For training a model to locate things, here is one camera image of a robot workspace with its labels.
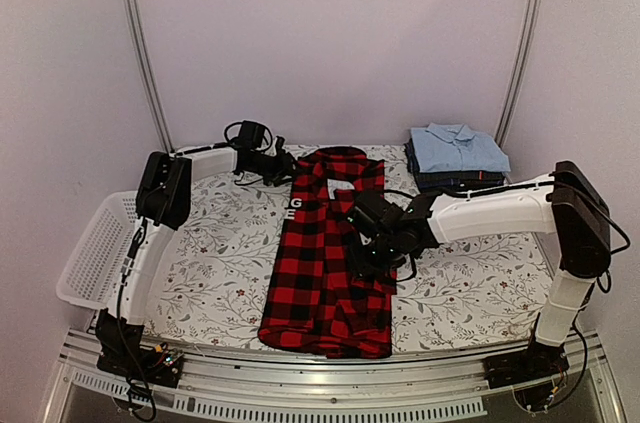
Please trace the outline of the red black plaid shirt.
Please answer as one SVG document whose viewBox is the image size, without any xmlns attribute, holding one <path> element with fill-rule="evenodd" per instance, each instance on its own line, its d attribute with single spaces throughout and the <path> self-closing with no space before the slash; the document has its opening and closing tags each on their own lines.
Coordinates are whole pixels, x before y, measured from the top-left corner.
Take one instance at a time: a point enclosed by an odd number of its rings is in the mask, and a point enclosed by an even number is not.
<svg viewBox="0 0 640 423">
<path fill-rule="evenodd" d="M 320 148 L 298 160 L 258 329 L 276 350 L 327 358 L 392 353 L 392 278 L 356 275 L 347 250 L 355 197 L 385 187 L 381 160 L 356 147 Z"/>
</svg>

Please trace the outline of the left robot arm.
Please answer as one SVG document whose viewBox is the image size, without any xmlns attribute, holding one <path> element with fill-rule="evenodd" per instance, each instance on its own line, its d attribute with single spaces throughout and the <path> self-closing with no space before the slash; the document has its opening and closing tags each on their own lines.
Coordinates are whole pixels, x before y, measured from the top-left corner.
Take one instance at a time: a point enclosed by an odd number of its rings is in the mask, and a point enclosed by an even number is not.
<svg viewBox="0 0 640 423">
<path fill-rule="evenodd" d="M 238 134 L 222 142 L 148 157 L 135 199 L 135 231 L 114 295 L 96 325 L 102 356 L 128 377 L 141 376 L 149 366 L 140 348 L 147 295 L 166 247 L 188 220 L 192 184 L 222 173 L 254 173 L 266 185 L 280 186 L 296 175 L 298 163 L 283 149 L 282 137 L 253 121 L 228 127 L 235 126 Z"/>
</svg>

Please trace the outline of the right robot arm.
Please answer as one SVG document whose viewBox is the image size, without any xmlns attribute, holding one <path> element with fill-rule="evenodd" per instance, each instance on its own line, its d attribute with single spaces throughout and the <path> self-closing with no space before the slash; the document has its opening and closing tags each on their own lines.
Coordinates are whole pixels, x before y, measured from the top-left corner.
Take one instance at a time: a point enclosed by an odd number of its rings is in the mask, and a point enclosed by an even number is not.
<svg viewBox="0 0 640 423">
<path fill-rule="evenodd" d="M 356 231 L 347 267 L 359 277 L 386 281 L 427 249 L 493 235 L 541 233 L 558 241 L 560 258 L 550 292 L 525 350 L 485 359 L 490 375 L 520 371 L 537 379 L 565 370 L 564 344 L 600 279 L 610 277 L 614 255 L 631 246 L 608 205 L 571 161 L 534 179 L 482 190 L 433 189 L 401 207 L 385 190 L 359 193 L 346 220 Z"/>
</svg>

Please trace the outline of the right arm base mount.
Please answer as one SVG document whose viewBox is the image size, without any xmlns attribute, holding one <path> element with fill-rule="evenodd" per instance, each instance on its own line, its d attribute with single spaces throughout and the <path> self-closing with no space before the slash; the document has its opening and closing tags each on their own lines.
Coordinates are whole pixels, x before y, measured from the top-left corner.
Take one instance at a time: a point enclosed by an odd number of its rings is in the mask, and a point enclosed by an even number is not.
<svg viewBox="0 0 640 423">
<path fill-rule="evenodd" d="M 516 403 L 528 412 L 547 410 L 566 383 L 569 363 L 564 345 L 531 341 L 524 350 L 483 359 L 484 378 L 491 389 L 524 384 L 514 392 Z"/>
</svg>

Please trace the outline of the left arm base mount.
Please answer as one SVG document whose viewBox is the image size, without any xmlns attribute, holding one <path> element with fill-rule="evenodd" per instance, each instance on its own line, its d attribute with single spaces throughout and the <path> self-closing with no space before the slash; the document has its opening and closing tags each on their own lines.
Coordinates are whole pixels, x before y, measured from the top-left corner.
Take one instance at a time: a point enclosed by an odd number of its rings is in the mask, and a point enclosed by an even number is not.
<svg viewBox="0 0 640 423">
<path fill-rule="evenodd" d="M 140 348 L 118 342 L 114 349 L 102 346 L 97 368 L 101 371 L 169 388 L 178 386 L 184 353 L 163 342 L 153 348 Z"/>
</svg>

